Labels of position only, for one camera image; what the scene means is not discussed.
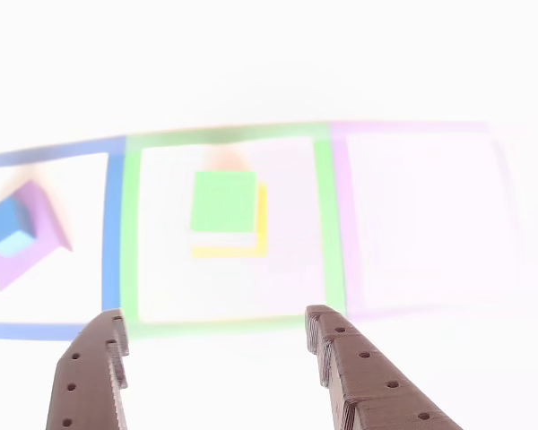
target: blue square outline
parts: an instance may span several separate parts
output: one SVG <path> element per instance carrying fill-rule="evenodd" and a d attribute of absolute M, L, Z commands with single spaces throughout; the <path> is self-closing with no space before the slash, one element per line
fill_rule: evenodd
<path fill-rule="evenodd" d="M 120 307 L 119 253 L 125 151 L 126 137 L 118 136 L 0 153 L 0 168 L 82 155 L 108 154 L 102 233 L 100 312 Z M 0 340 L 72 341 L 86 324 L 0 322 Z"/>

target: cube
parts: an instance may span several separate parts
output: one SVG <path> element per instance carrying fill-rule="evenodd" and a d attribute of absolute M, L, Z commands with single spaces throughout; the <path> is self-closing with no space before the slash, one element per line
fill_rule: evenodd
<path fill-rule="evenodd" d="M 36 240 L 30 214 L 13 196 L 0 202 L 0 255 L 12 257 Z"/>
<path fill-rule="evenodd" d="M 256 174 L 195 173 L 191 229 L 216 233 L 251 233 L 256 228 Z"/>

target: green square outline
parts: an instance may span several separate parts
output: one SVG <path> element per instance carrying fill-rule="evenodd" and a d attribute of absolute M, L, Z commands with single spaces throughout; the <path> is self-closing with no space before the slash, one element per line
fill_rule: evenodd
<path fill-rule="evenodd" d="M 256 182 L 255 172 L 215 170 L 195 172 L 191 229 L 216 233 L 255 234 Z M 220 216 L 224 220 L 211 219 L 212 215 L 214 218 Z"/>
<path fill-rule="evenodd" d="M 305 315 L 283 315 L 216 322 L 147 323 L 141 322 L 138 314 L 138 201 L 143 150 L 156 147 L 237 143 L 286 137 L 310 137 L 313 140 L 323 241 L 325 303 L 336 311 L 346 314 L 343 249 L 329 124 L 245 125 L 137 134 L 128 136 L 126 140 L 120 244 L 121 307 L 131 336 L 152 338 L 167 335 L 283 330 L 304 326 Z"/>

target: colored tape border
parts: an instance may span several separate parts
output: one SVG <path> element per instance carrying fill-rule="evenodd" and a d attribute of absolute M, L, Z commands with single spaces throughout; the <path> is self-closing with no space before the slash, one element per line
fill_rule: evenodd
<path fill-rule="evenodd" d="M 313 139 L 323 240 L 325 301 L 345 312 L 343 257 L 334 186 L 333 152 L 329 126 L 324 123 L 289 125 L 247 125 L 171 133 L 135 135 L 127 138 L 122 198 L 121 299 L 128 330 L 139 336 L 178 335 L 248 331 L 264 328 L 302 326 L 302 315 L 284 315 L 268 319 L 221 322 L 183 322 L 150 324 L 138 314 L 137 231 L 140 169 L 143 149 L 189 144 L 218 144 L 263 139 L 309 137 Z"/>
<path fill-rule="evenodd" d="M 432 122 L 432 121 L 359 121 L 331 123 L 335 186 L 338 196 L 341 241 L 343 243 L 344 286 L 349 318 L 379 317 L 371 313 L 366 303 L 363 286 L 361 248 L 357 236 L 357 214 L 354 203 L 351 160 L 348 138 L 360 133 L 488 133 L 484 122 Z M 387 312 L 386 315 L 407 314 L 411 310 Z"/>
<path fill-rule="evenodd" d="M 119 246 L 125 137 L 17 150 L 0 154 L 0 168 L 108 154 L 102 235 L 101 311 L 119 307 Z M 73 340 L 85 324 L 25 324 L 0 322 L 3 340 Z"/>

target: white backdrop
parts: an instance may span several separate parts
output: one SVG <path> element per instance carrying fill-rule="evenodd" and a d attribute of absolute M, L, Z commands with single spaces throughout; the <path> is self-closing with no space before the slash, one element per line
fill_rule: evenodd
<path fill-rule="evenodd" d="M 0 2 L 0 152 L 188 126 L 353 118 L 534 120 L 496 129 L 522 225 L 526 294 L 468 314 L 362 328 L 465 429 L 538 427 L 538 4 Z M 130 428 L 206 428 L 217 417 L 237 429 L 331 429 L 303 333 L 247 342 L 133 344 Z M 0 341 L 1 429 L 21 420 L 44 427 L 65 346 Z M 195 401 L 204 392 L 216 399 L 209 418 Z"/>

